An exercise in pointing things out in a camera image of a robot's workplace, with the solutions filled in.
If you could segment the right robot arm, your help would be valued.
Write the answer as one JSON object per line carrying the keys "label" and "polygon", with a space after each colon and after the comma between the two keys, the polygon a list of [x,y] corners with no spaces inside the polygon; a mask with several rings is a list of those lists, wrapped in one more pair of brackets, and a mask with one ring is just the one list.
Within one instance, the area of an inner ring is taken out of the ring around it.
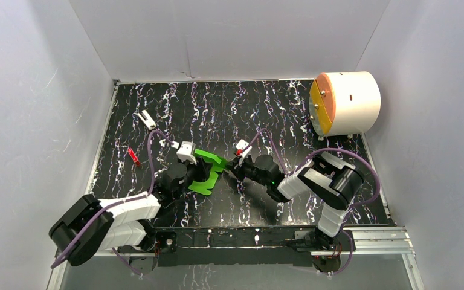
{"label": "right robot arm", "polygon": [[312,234],[295,238],[294,246],[332,250],[340,242],[340,229],[349,207],[363,186],[363,174],[353,165],[328,152],[316,154],[294,173],[283,173],[271,155],[237,156],[226,171],[238,181],[249,179],[266,188],[276,202],[289,202],[308,193],[323,201],[318,224]]}

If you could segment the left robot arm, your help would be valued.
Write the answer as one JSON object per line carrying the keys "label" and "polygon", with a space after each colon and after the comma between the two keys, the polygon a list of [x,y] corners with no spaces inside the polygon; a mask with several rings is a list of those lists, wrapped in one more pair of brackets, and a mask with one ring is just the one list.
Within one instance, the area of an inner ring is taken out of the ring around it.
{"label": "left robot arm", "polygon": [[212,167],[202,157],[195,164],[178,161],[163,171],[146,192],[117,199],[82,196],[48,232],[60,250],[51,268],[63,262],[79,266],[98,251],[122,246],[150,251],[156,235],[149,221],[166,211],[194,182],[206,181]]}

